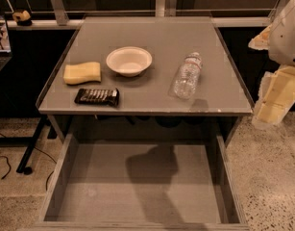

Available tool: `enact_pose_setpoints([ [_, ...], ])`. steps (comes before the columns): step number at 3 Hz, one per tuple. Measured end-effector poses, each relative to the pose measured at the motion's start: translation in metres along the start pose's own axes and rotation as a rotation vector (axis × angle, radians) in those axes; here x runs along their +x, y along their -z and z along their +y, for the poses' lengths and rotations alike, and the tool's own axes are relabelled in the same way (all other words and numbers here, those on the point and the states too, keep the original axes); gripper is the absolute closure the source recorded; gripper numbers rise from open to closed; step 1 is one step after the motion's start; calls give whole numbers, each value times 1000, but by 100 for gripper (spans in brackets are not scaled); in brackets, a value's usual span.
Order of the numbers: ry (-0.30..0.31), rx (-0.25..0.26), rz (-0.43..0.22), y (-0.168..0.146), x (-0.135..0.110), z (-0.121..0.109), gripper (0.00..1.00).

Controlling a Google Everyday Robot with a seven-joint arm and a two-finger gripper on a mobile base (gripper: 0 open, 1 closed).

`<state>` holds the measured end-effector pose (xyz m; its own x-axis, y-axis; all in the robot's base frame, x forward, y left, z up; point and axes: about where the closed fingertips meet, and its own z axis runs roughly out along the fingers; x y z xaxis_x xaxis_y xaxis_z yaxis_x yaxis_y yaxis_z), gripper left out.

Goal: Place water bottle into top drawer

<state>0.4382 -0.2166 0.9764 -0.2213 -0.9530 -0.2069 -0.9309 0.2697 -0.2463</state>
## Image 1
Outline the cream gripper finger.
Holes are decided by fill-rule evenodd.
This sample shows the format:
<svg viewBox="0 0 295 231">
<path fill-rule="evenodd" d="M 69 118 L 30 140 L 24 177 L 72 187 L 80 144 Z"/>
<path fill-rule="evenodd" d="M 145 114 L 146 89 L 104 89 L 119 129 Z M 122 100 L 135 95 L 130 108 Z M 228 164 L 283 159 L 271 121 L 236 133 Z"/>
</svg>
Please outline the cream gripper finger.
<svg viewBox="0 0 295 231">
<path fill-rule="evenodd" d="M 254 50 L 268 50 L 269 49 L 269 34 L 271 26 L 267 26 L 258 35 L 250 40 L 248 47 Z"/>
<path fill-rule="evenodd" d="M 295 103 L 295 66 L 281 65 L 274 73 L 266 71 L 261 79 L 252 124 L 268 129 L 282 122 Z"/>
</svg>

